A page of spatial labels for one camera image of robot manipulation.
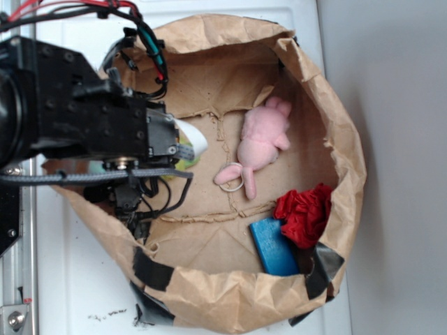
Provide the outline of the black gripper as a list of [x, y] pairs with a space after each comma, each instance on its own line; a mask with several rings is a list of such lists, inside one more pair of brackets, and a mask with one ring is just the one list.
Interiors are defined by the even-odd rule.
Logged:
[[172, 209], [167, 178], [179, 149], [179, 131], [164, 104], [149, 104], [145, 125], [146, 157], [130, 163], [128, 179], [115, 186], [115, 215], [136, 239], [148, 238], [152, 221]]

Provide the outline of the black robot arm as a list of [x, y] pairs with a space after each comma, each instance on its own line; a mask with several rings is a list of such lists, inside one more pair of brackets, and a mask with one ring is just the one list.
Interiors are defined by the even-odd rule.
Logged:
[[[89, 201], [112, 198], [118, 217], [135, 225], [138, 205], [177, 174], [179, 132], [164, 104], [124, 87], [116, 69], [108, 74], [56, 45], [22, 36], [1, 43], [1, 183], [83, 186]], [[8, 174], [37, 155], [100, 161], [103, 171]]]

